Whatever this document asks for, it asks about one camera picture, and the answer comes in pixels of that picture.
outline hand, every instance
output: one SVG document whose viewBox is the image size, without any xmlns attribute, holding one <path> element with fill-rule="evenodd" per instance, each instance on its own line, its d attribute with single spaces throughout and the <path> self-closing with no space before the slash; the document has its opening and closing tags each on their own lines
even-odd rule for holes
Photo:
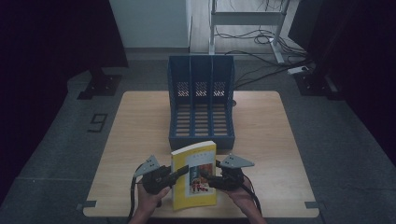
<svg viewBox="0 0 396 224">
<path fill-rule="evenodd" d="M 163 197 L 168 194 L 171 188 L 166 187 L 162 189 L 158 194 L 153 195 L 146 192 L 141 181 L 137 183 L 137 198 L 138 205 L 134 212 L 134 217 L 129 222 L 130 224 L 143 224 L 151 217 L 154 213 L 157 204 Z"/>
<path fill-rule="evenodd" d="M 247 177 L 244 177 L 244 185 L 248 189 L 251 189 L 251 182 Z M 266 223 L 259 209 L 256 207 L 253 198 L 244 189 L 239 188 L 231 191 L 221 191 L 226 193 L 233 200 L 233 203 L 241 209 L 251 224 Z"/>
</svg>

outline power strip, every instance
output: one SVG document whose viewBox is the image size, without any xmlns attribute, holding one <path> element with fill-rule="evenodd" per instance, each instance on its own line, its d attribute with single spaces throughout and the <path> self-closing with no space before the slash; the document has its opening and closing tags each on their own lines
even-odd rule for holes
<svg viewBox="0 0 396 224">
<path fill-rule="evenodd" d="M 295 67 L 295 68 L 288 69 L 288 74 L 294 75 L 294 74 L 304 73 L 304 72 L 308 72 L 308 71 L 309 71 L 308 67 L 301 66 L 301 67 Z"/>
</svg>

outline wooden table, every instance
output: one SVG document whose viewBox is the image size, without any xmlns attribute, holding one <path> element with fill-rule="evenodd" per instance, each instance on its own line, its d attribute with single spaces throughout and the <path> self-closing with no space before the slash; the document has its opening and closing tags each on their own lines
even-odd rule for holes
<svg viewBox="0 0 396 224">
<path fill-rule="evenodd" d="M 275 91 L 235 91 L 232 153 L 255 162 L 243 168 L 252 180 L 264 217 L 317 217 L 306 208 L 315 197 L 282 105 Z M 160 165 L 170 165 L 168 141 L 170 105 L 168 91 L 127 91 L 120 102 L 106 148 L 85 207 L 88 217 L 127 217 L 135 169 L 150 155 Z M 217 156 L 222 161 L 231 151 Z M 154 217 L 244 217 L 222 192 L 216 206 L 174 212 L 171 193 Z"/>
</svg>

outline book cover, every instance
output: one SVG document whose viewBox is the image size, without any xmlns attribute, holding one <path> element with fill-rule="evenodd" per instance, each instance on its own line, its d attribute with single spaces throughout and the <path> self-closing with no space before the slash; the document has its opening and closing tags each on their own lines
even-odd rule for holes
<svg viewBox="0 0 396 224">
<path fill-rule="evenodd" d="M 216 174 L 216 144 L 213 141 L 201 142 L 175 150 L 171 155 L 173 172 L 185 165 L 190 169 L 172 187 L 174 210 L 216 205 L 216 190 L 210 188 L 200 175 L 200 170 Z"/>
</svg>

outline gray carpet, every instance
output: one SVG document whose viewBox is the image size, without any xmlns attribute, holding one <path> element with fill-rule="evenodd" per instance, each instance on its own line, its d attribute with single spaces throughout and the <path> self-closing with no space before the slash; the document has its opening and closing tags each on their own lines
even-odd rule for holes
<svg viewBox="0 0 396 224">
<path fill-rule="evenodd" d="M 236 60 L 236 78 L 263 65 Z M 104 69 L 108 75 L 122 75 L 122 80 L 115 96 L 92 100 L 77 100 L 90 81 L 88 72 L 69 80 L 56 120 L 2 204 L 0 223 L 124 223 L 125 217 L 85 217 L 77 206 L 88 196 L 122 94 L 166 91 L 166 68 L 166 60 L 157 60 L 130 61 L 130 69 Z M 266 67 L 252 76 L 274 70 Z M 346 102 L 301 96 L 286 72 L 239 90 L 279 92 L 320 208 L 316 218 L 269 218 L 269 223 L 396 223 L 396 168 Z M 91 124 L 94 114 L 108 114 L 100 133 L 87 132 L 98 129 L 98 124 Z M 235 221 L 246 223 L 189 220 Z"/>
</svg>

